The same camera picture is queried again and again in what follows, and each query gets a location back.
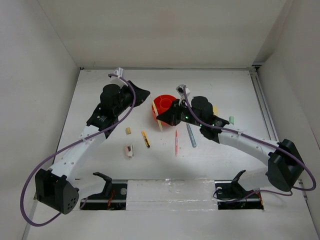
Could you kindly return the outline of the blue grey marker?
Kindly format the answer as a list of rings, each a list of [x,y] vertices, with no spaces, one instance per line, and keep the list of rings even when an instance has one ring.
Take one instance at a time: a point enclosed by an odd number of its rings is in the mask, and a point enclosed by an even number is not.
[[[197,147],[197,143],[196,143],[195,137],[193,135],[191,126],[188,123],[186,124],[186,128],[187,128],[187,132],[188,132],[188,135],[189,135],[189,138],[190,138],[191,145],[192,145],[193,148],[196,148]]]

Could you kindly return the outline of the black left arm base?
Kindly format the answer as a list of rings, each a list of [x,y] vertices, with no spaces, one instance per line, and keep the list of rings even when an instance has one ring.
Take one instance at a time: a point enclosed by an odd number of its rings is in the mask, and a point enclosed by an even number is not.
[[[127,205],[127,180],[112,180],[111,177],[94,172],[92,174],[97,183],[91,181],[97,192],[86,197],[79,198],[80,210],[106,210],[106,211],[124,211]]]

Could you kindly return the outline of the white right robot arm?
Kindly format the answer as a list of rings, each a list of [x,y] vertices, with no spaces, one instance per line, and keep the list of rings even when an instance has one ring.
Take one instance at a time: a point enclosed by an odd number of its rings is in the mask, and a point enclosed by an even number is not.
[[[301,156],[293,142],[287,139],[282,142],[264,139],[254,141],[251,137],[245,137],[239,128],[214,114],[213,106],[206,97],[194,97],[190,108],[184,100],[176,99],[169,109],[156,118],[170,126],[180,122],[199,126],[200,133],[208,140],[233,147],[261,161],[264,167],[242,170],[231,181],[231,191],[237,197],[270,186],[289,192],[304,170],[298,164]]]

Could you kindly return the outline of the green pastel highlighter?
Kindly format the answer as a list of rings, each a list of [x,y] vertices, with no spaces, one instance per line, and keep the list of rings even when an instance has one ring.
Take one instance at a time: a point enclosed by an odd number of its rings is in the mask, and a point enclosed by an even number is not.
[[[234,118],[233,116],[230,116],[228,121],[229,121],[229,123],[232,124],[232,125],[235,124],[235,118]]]

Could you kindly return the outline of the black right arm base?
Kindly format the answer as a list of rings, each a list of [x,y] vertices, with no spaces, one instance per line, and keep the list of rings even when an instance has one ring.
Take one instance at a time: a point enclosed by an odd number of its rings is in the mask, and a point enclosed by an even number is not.
[[[239,180],[245,173],[240,171],[232,180],[218,180],[212,197],[217,200],[218,210],[264,210],[262,196],[257,190],[245,190]]]

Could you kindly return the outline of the thin yellow highlighter pen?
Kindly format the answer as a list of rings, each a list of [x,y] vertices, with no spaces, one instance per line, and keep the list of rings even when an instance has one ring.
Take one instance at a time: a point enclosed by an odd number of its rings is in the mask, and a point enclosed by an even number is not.
[[[158,123],[159,129],[160,129],[161,132],[163,132],[162,123],[161,123],[160,120],[157,119],[157,116],[158,116],[159,114],[158,114],[158,110],[157,110],[156,104],[155,104],[155,102],[154,102],[153,100],[152,100],[152,107],[153,107],[153,111],[154,111],[154,114],[155,114],[155,119],[156,119],[156,121],[157,121],[157,123]]]

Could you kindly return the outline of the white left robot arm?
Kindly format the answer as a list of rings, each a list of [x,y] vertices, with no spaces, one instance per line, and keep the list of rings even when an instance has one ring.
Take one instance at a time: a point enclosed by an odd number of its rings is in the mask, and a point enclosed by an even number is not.
[[[112,179],[94,172],[87,179],[78,177],[78,172],[91,154],[114,130],[119,116],[130,107],[141,105],[151,93],[128,85],[107,84],[100,94],[100,102],[80,136],[81,143],[71,147],[64,156],[48,170],[40,169],[35,175],[37,200],[61,214],[69,214],[78,201],[98,195],[107,198],[112,191]]]

